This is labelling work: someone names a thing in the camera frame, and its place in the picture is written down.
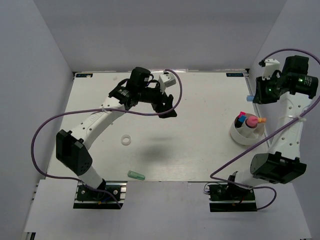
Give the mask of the blue translucent cap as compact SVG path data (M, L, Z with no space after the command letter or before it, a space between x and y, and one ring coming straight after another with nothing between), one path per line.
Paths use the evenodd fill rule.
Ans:
M253 95L248 95L247 97L246 97L246 101L247 102L253 102L253 100L254 100L254 96Z

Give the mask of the pink black highlighter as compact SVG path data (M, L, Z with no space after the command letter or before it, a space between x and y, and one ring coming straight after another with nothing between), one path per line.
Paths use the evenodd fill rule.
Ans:
M246 113L241 111L239 116L238 116L239 119L246 119Z

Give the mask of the pink capped clear tube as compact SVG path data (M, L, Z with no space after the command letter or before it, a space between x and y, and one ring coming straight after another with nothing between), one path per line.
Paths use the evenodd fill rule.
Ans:
M248 128L251 129L255 129L258 126L259 123L259 118L256 116L249 116L246 120L245 120L245 124Z

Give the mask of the green translucent cap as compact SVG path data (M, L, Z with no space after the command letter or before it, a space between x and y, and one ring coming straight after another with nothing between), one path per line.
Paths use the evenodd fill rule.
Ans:
M146 177L143 174L132 171L132 170L128 171L127 176L131 179L135 179L139 181L144 181L146 179Z

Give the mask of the orange clear marker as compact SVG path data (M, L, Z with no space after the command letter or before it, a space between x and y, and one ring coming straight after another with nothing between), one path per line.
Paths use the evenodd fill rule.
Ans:
M267 121L266 118L258 118L258 119L257 119L257 122L258 122L258 123L265 123L266 121Z

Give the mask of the blue black highlighter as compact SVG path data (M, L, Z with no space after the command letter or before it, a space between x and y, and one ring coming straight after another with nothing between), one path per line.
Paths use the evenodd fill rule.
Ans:
M243 123L245 122L246 120L246 116L245 115L241 115L239 116L237 119L236 119L236 122L235 122L235 128L241 128Z

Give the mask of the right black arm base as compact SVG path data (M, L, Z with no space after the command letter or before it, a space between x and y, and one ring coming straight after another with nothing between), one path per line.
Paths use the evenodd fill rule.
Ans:
M207 183L203 191L209 196L211 213L256 212L254 191L235 184L213 181Z

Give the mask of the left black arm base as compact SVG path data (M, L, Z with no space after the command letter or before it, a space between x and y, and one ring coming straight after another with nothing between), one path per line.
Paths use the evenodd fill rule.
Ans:
M105 191L108 191L122 207L127 192L127 182L107 181ZM76 188L73 208L85 210L119 210L120 207L113 197L105 192L92 191L79 183Z

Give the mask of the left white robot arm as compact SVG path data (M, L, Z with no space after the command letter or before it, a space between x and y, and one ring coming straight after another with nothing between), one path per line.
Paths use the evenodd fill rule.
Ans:
M174 97L166 94L166 88L179 79L173 72L165 70L153 78L146 68L135 67L129 78L120 81L110 91L108 97L86 120L56 135L56 158L70 169L84 184L89 186L88 193L99 200L105 196L106 182L92 166L93 159L89 149L98 136L115 120L128 113L139 102L151 104L152 109L162 119L175 118Z

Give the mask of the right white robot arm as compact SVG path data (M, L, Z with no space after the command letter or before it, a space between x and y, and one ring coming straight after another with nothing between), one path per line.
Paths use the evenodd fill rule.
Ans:
M256 154L250 167L229 176L226 195L236 200L244 189L264 183L287 184L303 175L307 165L300 160L300 141L304 126L301 116L311 109L319 80L308 74L309 58L289 56L283 68L276 59L260 62L264 68L262 76L256 78L253 103L266 105L279 102L281 112L277 130L266 153Z

